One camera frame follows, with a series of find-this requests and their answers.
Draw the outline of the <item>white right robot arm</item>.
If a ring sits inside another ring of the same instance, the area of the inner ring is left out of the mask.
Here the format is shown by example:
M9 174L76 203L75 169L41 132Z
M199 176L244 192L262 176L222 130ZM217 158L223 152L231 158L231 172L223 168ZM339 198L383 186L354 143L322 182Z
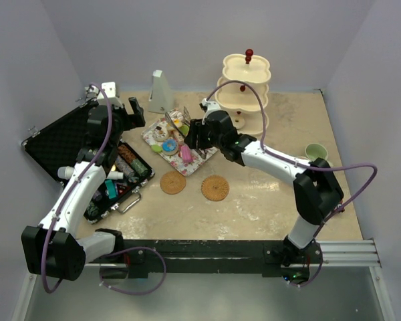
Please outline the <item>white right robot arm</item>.
M282 160L289 157L286 154L275 152L271 156L255 137L239 134L223 110L212 112L205 120L192 119L184 142L191 149L215 147L228 161L260 170L293 188L299 217L284 247L286 258L293 263L308 255L307 246L319 226L343 199L342 188L326 160L317 158L310 163L294 158L291 164Z

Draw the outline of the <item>metal tongs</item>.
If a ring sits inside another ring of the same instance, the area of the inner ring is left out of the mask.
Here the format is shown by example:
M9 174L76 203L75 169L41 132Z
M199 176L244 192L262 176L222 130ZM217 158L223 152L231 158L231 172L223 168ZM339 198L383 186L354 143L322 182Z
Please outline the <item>metal tongs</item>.
M190 129L191 117L190 117L190 113L189 113L188 109L185 106L183 107L181 112L184 114L184 121L182 122L183 125L182 125L181 128L172 128L170 126L172 119L168 114L169 112L166 112L164 114L164 117L165 117L165 121L167 122L167 124L168 124L168 126L170 127L171 130L178 131L179 133L181 133L184 136L184 138L186 138L188 136L188 132L189 132L189 129Z

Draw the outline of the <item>cream cake slice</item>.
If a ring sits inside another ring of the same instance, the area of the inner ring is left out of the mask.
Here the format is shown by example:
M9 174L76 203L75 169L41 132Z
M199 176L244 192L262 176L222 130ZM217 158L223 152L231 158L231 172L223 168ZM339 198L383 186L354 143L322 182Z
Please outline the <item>cream cake slice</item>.
M178 131L174 131L172 134L175 141L177 141L179 145L184 145L184 136L181 133L179 133Z

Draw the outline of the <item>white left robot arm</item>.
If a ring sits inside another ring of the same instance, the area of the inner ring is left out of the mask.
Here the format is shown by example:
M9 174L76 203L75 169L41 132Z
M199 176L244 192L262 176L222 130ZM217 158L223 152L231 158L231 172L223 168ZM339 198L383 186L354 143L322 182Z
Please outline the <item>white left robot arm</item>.
M104 195L93 212L96 192L106 191L105 182L112 169L123 132L144 127L144 110L135 97L128 99L132 113L112 109L112 133L105 149L94 164L90 161L99 151L108 126L105 104L90 100L28 138L23 148L53 179L64 187L50 212L36 225L27 226L21 234L27 269L61 280L76 280L84 266L100 257L120 261L125 254L122 233L97 229L82 239L76 237L83 218L100 220L113 205L130 196L140 186L131 183L115 200Z

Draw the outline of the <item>pink cake slice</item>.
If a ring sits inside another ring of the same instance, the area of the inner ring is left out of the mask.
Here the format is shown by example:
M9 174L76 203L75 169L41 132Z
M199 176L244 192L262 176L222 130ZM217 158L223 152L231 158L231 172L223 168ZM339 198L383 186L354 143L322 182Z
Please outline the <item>pink cake slice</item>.
M180 148L180 157L184 164L191 163L193 161L193 155L187 145L182 145Z

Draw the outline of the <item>cream plain donut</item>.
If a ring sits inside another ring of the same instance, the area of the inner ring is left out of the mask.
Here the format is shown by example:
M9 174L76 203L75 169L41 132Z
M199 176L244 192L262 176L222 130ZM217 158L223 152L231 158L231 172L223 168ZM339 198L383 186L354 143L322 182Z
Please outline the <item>cream plain donut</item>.
M240 130L245 126L245 119L240 115L236 115L232 117L232 123L237 130Z

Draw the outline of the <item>yellow glazed donut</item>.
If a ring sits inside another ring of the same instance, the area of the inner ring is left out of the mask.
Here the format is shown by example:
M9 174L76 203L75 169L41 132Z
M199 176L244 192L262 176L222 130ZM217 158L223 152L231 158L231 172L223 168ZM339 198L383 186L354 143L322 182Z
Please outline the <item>yellow glazed donut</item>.
M181 128L183 123L179 119L171 120L171 127L172 128Z

